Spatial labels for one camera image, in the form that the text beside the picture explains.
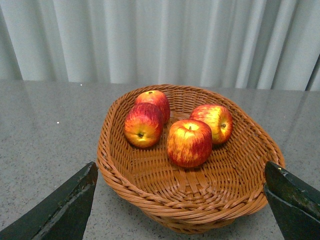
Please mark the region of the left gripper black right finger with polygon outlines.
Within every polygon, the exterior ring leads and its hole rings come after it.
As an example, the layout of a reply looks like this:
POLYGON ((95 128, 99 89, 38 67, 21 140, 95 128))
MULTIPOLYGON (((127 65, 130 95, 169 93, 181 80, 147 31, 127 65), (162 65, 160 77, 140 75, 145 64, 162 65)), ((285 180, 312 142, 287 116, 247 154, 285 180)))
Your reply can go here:
POLYGON ((320 191, 268 161, 264 193, 285 240, 320 238, 320 191))

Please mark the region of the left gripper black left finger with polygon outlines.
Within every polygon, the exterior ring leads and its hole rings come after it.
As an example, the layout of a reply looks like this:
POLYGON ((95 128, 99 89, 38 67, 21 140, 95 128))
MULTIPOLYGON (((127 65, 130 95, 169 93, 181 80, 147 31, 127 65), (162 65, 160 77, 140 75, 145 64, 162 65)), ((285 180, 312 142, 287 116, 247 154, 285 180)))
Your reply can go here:
POLYGON ((92 161, 15 222, 2 240, 81 240, 91 214, 98 179, 92 161))

